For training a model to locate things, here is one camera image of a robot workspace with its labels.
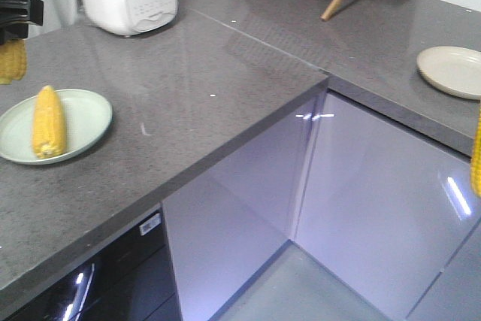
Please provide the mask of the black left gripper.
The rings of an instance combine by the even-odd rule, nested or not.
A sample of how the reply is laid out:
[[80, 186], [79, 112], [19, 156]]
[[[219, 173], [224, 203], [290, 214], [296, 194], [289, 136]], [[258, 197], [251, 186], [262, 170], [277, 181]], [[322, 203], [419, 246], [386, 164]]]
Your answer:
[[29, 36], [29, 25], [43, 26], [42, 0], [1, 0], [1, 45]]

